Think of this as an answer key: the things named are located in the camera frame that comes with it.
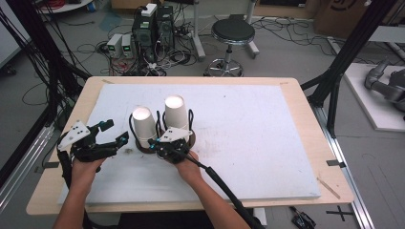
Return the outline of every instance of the black stool seat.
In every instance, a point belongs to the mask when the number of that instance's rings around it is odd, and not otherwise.
[[[255,31],[244,20],[224,19],[212,26],[211,33],[225,44],[245,45],[253,40]]]

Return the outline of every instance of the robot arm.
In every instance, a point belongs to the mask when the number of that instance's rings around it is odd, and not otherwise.
[[[385,68],[390,64],[388,59],[385,59],[375,68],[371,69],[366,76],[364,86],[367,89],[376,91],[393,103],[402,103],[405,96],[405,71],[394,72],[390,78],[390,84],[381,83],[379,78],[384,74]]]

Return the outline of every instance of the white wall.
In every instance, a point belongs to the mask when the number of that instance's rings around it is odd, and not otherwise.
[[[29,37],[27,32],[15,17],[6,0],[0,0],[0,8],[10,19],[13,25],[28,39]],[[18,51],[20,51],[20,48],[18,47],[14,38],[12,38],[9,31],[6,30],[3,24],[0,23],[0,68],[7,64],[7,62],[18,53]]]

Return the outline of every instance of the human hand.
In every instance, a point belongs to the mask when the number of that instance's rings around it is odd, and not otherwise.
[[[96,169],[106,158],[93,162],[81,162],[75,158],[72,168],[72,183],[69,192],[87,196],[92,189]]]
[[[199,156],[190,151],[188,153],[190,156],[194,157],[196,160],[199,160]],[[187,182],[190,186],[193,186],[195,183],[203,181],[202,173],[200,168],[193,162],[185,159],[184,161],[175,164],[176,168],[179,171],[181,178]]]

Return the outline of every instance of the white cup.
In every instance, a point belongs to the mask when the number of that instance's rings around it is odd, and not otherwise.
[[[147,107],[138,106],[132,112],[134,129],[142,148],[149,148],[148,139],[156,139],[156,123],[151,111]]]
[[[170,95],[164,100],[165,122],[167,127],[175,127],[188,131],[188,117],[184,100],[179,95]]]

